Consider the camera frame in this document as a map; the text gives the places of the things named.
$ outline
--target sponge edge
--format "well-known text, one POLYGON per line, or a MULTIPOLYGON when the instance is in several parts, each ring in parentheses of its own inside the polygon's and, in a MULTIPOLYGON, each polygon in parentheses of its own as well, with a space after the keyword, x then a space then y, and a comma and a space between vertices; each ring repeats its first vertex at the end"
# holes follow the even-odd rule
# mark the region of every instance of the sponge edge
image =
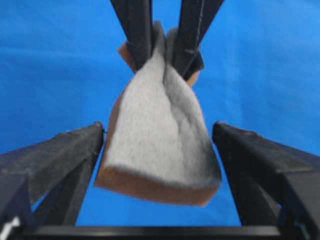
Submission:
POLYGON ((113 106, 95 185, 146 200, 205 205, 221 182, 192 89, 171 66, 174 37, 154 24, 152 58, 113 106))

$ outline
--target gray fabric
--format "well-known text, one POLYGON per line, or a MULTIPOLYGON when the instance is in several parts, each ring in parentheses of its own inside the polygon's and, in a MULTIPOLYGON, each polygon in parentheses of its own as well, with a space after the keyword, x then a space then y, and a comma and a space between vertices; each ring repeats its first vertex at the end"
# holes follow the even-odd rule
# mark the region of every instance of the gray fabric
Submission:
POLYGON ((215 187, 221 174, 192 89, 171 66, 175 31, 154 24, 152 58, 127 86, 104 167, 172 186, 215 187))

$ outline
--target blue backdrop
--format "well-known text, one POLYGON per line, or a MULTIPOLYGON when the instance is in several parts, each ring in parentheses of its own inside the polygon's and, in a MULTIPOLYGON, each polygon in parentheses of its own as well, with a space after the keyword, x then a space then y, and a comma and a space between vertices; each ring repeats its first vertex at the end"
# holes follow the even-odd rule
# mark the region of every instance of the blue backdrop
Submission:
MULTIPOLYGON (((180 4, 154 0, 154 20, 177 26, 180 4)), ((209 133, 224 121, 319 155, 319 36, 318 0, 225 0, 202 41, 206 67, 194 86, 209 133)), ((94 121, 107 126, 133 76, 117 54, 125 39, 108 0, 0 1, 0 153, 94 121)), ((240 224, 225 175, 205 208, 92 184, 78 225, 240 224)))

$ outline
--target blue background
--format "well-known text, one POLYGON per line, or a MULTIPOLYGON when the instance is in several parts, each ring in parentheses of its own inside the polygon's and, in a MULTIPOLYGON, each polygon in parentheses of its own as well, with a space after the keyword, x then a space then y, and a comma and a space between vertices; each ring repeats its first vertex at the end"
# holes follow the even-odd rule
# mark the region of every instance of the blue background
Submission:
MULTIPOLYGON (((165 31, 179 13, 178 0, 153 1, 165 31)), ((225 0, 202 41, 206 67, 193 87, 209 133, 224 121, 319 155, 319 36, 317 0, 225 0)), ((0 1, 0 153, 94 121, 107 126, 133 76, 117 54, 125 39, 108 0, 0 1)), ((78 225, 240 224, 225 175, 205 208, 92 184, 78 225)))

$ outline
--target sponge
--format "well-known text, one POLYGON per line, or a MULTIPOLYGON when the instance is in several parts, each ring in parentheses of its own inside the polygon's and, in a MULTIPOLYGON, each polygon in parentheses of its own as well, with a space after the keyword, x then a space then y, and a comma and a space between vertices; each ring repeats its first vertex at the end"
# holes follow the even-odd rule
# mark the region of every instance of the sponge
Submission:
POLYGON ((95 185, 145 200, 204 206, 221 173, 193 90, 171 65, 176 31, 154 23, 151 59, 115 102, 95 185))

